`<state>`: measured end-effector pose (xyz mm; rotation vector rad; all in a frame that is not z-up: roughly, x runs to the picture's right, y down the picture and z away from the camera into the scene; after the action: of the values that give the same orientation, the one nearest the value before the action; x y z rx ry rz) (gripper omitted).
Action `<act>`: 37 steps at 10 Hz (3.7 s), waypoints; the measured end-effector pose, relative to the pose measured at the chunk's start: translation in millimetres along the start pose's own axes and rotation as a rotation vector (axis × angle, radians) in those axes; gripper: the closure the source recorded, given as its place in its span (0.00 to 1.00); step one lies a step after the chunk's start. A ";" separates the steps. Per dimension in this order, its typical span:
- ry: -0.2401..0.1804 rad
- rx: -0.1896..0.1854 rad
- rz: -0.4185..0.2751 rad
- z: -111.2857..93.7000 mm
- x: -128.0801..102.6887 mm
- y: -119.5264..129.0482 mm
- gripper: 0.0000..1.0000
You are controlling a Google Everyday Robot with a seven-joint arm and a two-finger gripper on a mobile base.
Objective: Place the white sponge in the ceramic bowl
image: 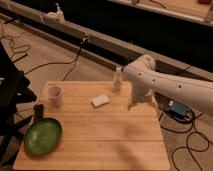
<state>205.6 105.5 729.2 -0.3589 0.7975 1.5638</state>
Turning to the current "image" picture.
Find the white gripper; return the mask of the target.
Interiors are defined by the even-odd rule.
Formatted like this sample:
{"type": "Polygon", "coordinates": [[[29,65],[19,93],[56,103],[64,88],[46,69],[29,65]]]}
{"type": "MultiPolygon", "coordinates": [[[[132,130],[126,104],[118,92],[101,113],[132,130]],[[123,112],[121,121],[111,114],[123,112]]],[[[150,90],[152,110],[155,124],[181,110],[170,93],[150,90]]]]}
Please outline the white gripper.
{"type": "Polygon", "coordinates": [[[153,91],[141,84],[132,84],[132,100],[129,101],[127,110],[130,111],[133,107],[137,106],[137,103],[149,102],[149,106],[155,111],[158,116],[158,104],[155,100],[152,101],[153,91]]]}

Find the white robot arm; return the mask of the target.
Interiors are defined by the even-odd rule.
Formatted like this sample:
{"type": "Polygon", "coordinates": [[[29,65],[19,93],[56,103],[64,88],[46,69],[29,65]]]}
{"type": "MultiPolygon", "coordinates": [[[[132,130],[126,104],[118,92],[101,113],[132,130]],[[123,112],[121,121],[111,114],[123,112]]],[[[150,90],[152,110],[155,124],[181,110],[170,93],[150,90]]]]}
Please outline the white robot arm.
{"type": "Polygon", "coordinates": [[[150,55],[142,55],[124,67],[134,103],[149,102],[158,92],[213,116],[213,82],[159,73],[155,68],[156,62],[150,55]]]}

